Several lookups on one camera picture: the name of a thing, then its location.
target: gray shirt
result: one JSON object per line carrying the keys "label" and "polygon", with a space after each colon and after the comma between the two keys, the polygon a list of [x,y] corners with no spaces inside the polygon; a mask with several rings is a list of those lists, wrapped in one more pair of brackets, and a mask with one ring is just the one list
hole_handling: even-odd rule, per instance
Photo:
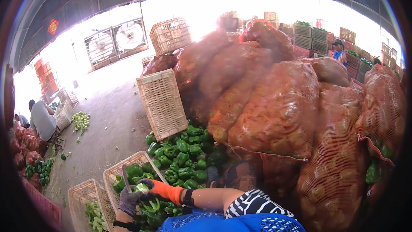
{"label": "gray shirt", "polygon": [[27,118],[23,115],[18,115],[18,120],[20,121],[20,125],[24,126],[24,125],[29,125],[30,123],[28,122]]}
{"label": "gray shirt", "polygon": [[31,108],[30,125],[32,129],[36,128],[40,139],[46,142],[56,131],[56,120],[50,116],[43,101],[36,102]]}

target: hand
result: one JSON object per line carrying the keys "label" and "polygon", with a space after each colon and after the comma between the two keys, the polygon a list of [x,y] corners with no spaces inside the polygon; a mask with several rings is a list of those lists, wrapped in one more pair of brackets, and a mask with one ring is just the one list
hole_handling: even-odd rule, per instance
{"label": "hand", "polygon": [[129,216],[133,217],[134,213],[136,212],[137,201],[140,199],[142,194],[142,191],[129,193],[127,191],[127,188],[124,187],[120,193],[119,209],[127,213]]}
{"label": "hand", "polygon": [[180,203],[180,192],[184,189],[180,186],[173,187],[171,185],[167,185],[163,182],[152,180],[152,179],[141,179],[136,184],[145,183],[147,187],[150,189],[147,193],[142,195],[142,200],[150,199],[150,198],[158,198],[162,201],[171,201],[174,204],[181,206]]}

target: concrete floor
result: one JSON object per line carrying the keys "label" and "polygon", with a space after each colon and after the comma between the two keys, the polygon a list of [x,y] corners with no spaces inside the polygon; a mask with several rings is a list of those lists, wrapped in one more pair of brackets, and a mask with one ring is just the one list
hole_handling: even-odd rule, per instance
{"label": "concrete floor", "polygon": [[[83,136],[80,136],[80,131],[72,132],[73,124],[63,131],[63,152],[72,154],[63,161],[59,157],[61,151],[58,152],[50,174],[50,183],[44,190],[44,195],[61,208],[61,224],[65,232],[75,231],[68,204],[69,188],[90,178],[104,186],[103,172],[107,168],[147,149],[145,137],[152,129],[138,88],[133,87],[133,84],[141,74],[142,57],[149,54],[146,50],[122,59],[79,81],[79,87],[75,91],[79,103],[74,112],[89,113],[90,126]],[[81,139],[79,143],[76,143],[77,137]],[[66,207],[63,207],[63,195]]]}

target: man in gray shirt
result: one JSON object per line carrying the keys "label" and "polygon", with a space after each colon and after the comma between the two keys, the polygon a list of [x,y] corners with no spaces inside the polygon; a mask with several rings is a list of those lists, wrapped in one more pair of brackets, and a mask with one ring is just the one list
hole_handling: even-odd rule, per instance
{"label": "man in gray shirt", "polygon": [[54,114],[53,110],[46,106],[43,101],[35,102],[30,100],[28,108],[31,112],[30,125],[36,138],[40,137],[40,139],[47,142],[54,133],[60,133],[56,120],[51,116]]}
{"label": "man in gray shirt", "polygon": [[23,126],[24,128],[29,128],[30,127],[30,123],[29,123],[29,121],[27,120],[27,118],[25,116],[15,114],[14,119],[16,120],[16,122],[20,121],[20,126]]}

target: cap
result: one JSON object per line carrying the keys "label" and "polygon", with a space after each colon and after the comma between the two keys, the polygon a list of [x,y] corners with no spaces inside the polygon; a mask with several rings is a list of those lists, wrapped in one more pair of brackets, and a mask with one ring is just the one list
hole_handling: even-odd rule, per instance
{"label": "cap", "polygon": [[337,39],[335,42],[332,43],[332,45],[341,45],[341,46],[343,46],[343,43],[340,39]]}

